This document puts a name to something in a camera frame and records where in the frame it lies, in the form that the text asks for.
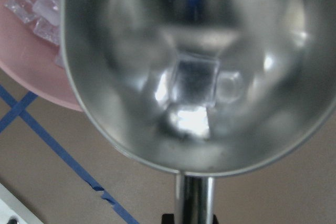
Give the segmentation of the steel ice scoop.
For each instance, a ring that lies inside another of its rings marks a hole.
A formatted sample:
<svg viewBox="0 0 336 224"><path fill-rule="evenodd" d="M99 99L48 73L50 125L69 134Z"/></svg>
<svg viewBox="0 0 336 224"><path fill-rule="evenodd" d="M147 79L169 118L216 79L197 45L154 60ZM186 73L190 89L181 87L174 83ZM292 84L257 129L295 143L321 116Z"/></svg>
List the steel ice scoop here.
<svg viewBox="0 0 336 224"><path fill-rule="evenodd" d="M164 223L212 223L214 180L335 111L335 0L60 0L66 72L122 154L176 176Z"/></svg>

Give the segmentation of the ice cube in scoop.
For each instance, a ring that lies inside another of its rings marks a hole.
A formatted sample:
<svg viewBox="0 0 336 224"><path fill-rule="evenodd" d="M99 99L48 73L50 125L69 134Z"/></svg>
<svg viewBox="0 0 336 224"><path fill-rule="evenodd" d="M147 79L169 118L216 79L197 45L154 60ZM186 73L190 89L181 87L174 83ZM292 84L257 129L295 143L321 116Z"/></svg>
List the ice cube in scoop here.
<svg viewBox="0 0 336 224"><path fill-rule="evenodd" d="M213 106L219 60L191 52L178 56L171 100L184 105Z"/></svg>

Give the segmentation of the clear ice cubes pile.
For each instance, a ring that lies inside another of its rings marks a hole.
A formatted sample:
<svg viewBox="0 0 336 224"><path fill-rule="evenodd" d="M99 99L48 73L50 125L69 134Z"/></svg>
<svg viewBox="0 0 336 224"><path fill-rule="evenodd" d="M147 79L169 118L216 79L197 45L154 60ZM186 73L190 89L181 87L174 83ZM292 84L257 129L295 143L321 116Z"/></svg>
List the clear ice cubes pile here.
<svg viewBox="0 0 336 224"><path fill-rule="evenodd" d="M4 6L36 36L60 47L60 0L6 0Z"/></svg>

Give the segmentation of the pink bowl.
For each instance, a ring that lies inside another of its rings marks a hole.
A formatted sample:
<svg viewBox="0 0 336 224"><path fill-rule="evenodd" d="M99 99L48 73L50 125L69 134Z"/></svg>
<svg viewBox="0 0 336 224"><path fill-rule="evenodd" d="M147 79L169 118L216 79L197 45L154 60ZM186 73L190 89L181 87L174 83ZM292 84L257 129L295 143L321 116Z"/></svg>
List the pink bowl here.
<svg viewBox="0 0 336 224"><path fill-rule="evenodd" d="M36 36L1 0L1 69L26 89L57 105L80 111L60 47Z"/></svg>

